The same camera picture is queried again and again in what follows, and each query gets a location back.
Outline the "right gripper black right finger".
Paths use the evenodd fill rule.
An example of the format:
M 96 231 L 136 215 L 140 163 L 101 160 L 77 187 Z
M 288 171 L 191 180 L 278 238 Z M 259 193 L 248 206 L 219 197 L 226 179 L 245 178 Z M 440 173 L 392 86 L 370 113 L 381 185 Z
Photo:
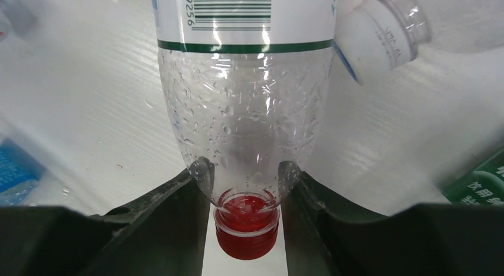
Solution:
M 390 217 L 328 189 L 292 161 L 282 203 L 289 275 L 502 275 L 503 208 L 421 203 Z

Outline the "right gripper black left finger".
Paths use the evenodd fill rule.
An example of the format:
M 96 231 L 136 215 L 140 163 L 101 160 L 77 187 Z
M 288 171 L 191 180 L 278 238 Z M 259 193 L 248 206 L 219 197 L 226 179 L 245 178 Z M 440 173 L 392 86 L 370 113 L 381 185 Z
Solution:
M 104 215 L 63 206 L 1 209 L 2 275 L 201 275 L 215 166 L 176 177 Z

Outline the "blue-label clear water bottle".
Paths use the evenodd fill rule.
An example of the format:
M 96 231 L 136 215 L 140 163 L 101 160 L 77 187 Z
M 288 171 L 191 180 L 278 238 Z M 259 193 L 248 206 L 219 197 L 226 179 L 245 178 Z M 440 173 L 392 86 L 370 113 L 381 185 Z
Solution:
M 1 140 L 1 206 L 20 206 L 39 186 L 46 169 L 13 140 Z

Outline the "green-label clear bottle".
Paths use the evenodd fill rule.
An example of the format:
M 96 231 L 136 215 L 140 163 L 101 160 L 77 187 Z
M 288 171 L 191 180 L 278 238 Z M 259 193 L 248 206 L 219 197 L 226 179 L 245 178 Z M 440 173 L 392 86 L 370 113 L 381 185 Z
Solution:
M 450 203 L 503 206 L 503 150 L 442 190 Z

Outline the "red-cap red-label clear bottle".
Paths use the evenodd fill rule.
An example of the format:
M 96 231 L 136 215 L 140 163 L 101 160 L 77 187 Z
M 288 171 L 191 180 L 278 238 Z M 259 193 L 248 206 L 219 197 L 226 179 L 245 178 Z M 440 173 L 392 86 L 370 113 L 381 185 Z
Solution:
M 152 0 L 161 84 L 218 243 L 257 259 L 316 142 L 338 0 Z

